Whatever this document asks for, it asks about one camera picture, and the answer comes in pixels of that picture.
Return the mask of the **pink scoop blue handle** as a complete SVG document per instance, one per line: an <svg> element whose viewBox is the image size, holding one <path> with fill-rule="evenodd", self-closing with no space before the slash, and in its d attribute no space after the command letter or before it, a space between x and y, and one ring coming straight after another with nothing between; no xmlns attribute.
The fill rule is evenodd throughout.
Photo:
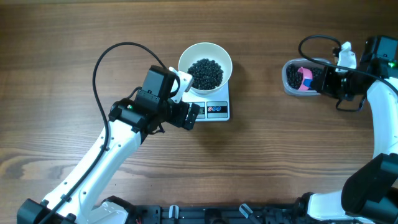
<svg viewBox="0 0 398 224"><path fill-rule="evenodd" d="M313 81L312 71L304 67L300 67L297 71L302 74L302 82L298 89L302 91L309 90L311 82Z"/></svg>

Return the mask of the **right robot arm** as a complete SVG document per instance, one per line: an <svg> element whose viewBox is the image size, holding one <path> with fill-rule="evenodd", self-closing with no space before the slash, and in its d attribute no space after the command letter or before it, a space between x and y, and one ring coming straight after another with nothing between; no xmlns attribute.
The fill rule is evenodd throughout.
<svg viewBox="0 0 398 224"><path fill-rule="evenodd" d="M327 194L309 194L306 216L326 223L397 223L397 39L369 37L360 61L341 42L333 51L335 65L304 54L324 72L311 89L339 102L360 95L368 101L374 129L373 158L347 179L343 188Z"/></svg>

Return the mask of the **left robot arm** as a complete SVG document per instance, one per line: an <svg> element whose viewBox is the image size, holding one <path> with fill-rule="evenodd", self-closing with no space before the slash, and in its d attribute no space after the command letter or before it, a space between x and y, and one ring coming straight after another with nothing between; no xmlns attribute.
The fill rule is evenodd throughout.
<svg viewBox="0 0 398 224"><path fill-rule="evenodd" d="M191 130L198 105L182 101L193 77L170 67L151 66L132 100L114 103L104 129L67 178L40 202L27 199L17 212L18 223L128 223L134 207L111 197L94 205L121 164L148 135L164 132L162 123Z"/></svg>

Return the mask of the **white digital kitchen scale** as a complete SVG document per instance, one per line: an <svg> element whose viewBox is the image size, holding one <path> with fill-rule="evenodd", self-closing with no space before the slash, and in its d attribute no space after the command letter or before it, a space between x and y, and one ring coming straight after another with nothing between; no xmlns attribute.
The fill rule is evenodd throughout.
<svg viewBox="0 0 398 224"><path fill-rule="evenodd" d="M226 82L217 90L203 91L190 89L182 100L190 105L198 105L196 122L228 121L230 119L229 86Z"/></svg>

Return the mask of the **black beans in bowl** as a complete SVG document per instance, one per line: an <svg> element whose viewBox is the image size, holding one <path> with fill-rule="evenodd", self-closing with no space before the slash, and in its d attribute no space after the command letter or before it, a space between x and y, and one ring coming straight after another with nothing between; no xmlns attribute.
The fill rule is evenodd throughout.
<svg viewBox="0 0 398 224"><path fill-rule="evenodd" d="M223 81L221 65L208 58L193 63L187 73L192 75L192 87L197 90L213 90L219 87Z"/></svg>

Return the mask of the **white bowl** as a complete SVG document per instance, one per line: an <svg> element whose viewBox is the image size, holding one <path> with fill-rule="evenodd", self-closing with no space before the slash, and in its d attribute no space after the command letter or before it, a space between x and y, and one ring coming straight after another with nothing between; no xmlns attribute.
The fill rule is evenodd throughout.
<svg viewBox="0 0 398 224"><path fill-rule="evenodd" d="M193 63L203 58L214 60L221 65L221 69L223 70L223 81L219 87L213 89L217 90L229 81L233 71L232 59L229 53L227 53L227 51L221 46L210 42L201 42L190 46L180 56L180 59L178 61L178 69L182 72L187 73L188 69L192 66Z"/></svg>

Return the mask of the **clear plastic container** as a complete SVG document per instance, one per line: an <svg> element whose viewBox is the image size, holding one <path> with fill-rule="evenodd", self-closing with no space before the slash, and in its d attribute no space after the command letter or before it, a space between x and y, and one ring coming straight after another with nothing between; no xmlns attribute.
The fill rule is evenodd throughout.
<svg viewBox="0 0 398 224"><path fill-rule="evenodd" d="M319 93L316 92L315 90L302 91L302 90L296 90L296 89L291 88L289 86L289 84L287 83L287 78L286 78L286 69L289 65L296 65L298 67L316 67L316 68L320 68L320 69L323 69L324 66L313 63L304 58L296 58L296 59L289 60L283 66L283 69L282 69L282 83L284 85L284 90L285 90L286 94L292 95L292 96L316 96L316 95L319 95Z"/></svg>

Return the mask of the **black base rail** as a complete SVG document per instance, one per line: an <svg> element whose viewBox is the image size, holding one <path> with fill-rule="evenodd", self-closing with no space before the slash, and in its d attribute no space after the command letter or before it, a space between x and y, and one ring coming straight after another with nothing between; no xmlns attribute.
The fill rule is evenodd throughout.
<svg viewBox="0 0 398 224"><path fill-rule="evenodd" d="M307 215L298 215L287 207L169 207L139 205L129 207L127 214L116 212L101 223L130 224L195 224L195 223L320 223Z"/></svg>

